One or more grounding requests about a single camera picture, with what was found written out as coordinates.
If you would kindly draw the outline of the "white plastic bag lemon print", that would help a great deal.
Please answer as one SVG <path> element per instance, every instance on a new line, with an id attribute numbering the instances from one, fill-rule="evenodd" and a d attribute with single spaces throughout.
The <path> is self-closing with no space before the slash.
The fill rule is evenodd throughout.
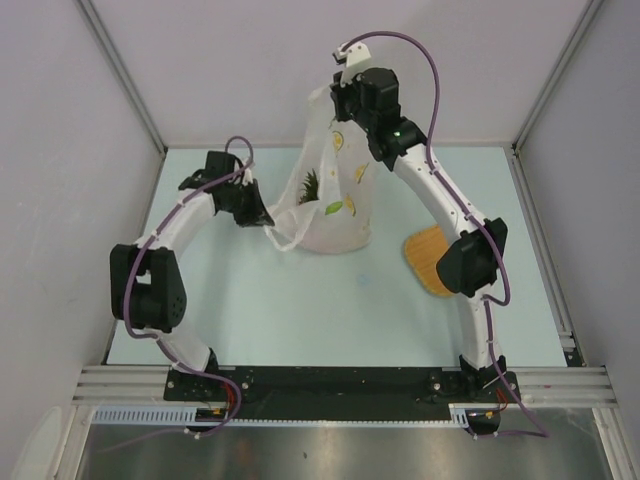
<path id="1" fill-rule="evenodd" d="M 299 205 L 301 184 L 311 169 L 319 178 L 319 200 Z M 267 238 L 281 252 L 342 254 L 365 247 L 371 239 L 376 175 L 365 133 L 352 121 L 336 120 L 328 87 L 314 90 L 298 160 L 279 200 L 268 208 L 275 225 L 264 228 Z"/>

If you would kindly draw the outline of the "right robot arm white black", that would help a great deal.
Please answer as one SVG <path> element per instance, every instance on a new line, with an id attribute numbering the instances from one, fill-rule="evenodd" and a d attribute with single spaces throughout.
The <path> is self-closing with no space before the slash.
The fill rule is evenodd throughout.
<path id="1" fill-rule="evenodd" d="M 505 222 L 475 209 L 436 161 L 427 136 L 401 113 L 399 82 L 392 70 L 371 67 L 348 82 L 336 73 L 330 95 L 337 120 L 352 121 L 363 130 L 373 158 L 411 188 L 443 232 L 448 248 L 437 260 L 436 272 L 453 293 L 461 318 L 461 388 L 473 401 L 486 400 L 506 369 L 486 312 L 504 265 Z"/>

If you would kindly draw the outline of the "fake pineapple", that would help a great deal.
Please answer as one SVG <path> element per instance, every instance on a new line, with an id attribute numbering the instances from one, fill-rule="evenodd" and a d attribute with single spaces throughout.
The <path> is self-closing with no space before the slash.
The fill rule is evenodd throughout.
<path id="1" fill-rule="evenodd" d="M 319 178 L 317 172 L 311 169 L 305 174 L 305 177 L 301 184 L 300 195 L 298 197 L 298 204 L 306 204 L 319 200 Z"/>

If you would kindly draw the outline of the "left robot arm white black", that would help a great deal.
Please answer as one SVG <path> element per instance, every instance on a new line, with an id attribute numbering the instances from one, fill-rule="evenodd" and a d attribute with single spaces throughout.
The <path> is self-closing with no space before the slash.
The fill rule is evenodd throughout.
<path id="1" fill-rule="evenodd" d="M 133 244 L 118 244 L 109 256 L 111 309 L 129 336 L 151 340 L 197 398 L 214 397 L 221 387 L 213 349 L 185 320 L 188 300 L 179 259 L 202 227 L 218 213 L 236 225 L 272 226 L 254 178 L 253 158 L 209 151 L 203 168 L 178 186 L 175 204 L 159 225 Z"/>

